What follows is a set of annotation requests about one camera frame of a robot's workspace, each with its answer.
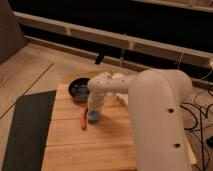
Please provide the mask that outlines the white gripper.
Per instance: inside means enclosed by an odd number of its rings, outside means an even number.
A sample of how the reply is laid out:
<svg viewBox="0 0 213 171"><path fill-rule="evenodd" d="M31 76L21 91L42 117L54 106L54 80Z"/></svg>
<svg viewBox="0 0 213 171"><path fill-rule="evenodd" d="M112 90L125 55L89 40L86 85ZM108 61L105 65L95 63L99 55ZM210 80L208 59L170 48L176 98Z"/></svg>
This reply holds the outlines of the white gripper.
<svg viewBox="0 0 213 171"><path fill-rule="evenodd" d="M104 104L105 93L90 93L88 97L88 112L100 112Z"/></svg>

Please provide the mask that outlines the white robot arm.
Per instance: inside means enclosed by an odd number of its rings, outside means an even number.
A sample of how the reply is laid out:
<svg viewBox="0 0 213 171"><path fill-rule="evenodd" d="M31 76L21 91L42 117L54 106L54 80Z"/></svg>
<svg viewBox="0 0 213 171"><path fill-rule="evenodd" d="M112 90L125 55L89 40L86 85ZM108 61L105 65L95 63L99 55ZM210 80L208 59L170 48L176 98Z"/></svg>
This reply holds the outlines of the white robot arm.
<svg viewBox="0 0 213 171"><path fill-rule="evenodd" d="M101 73L88 82L89 112L108 92L126 93L137 171L192 171L180 104L193 90L180 70L150 69L113 79Z"/></svg>

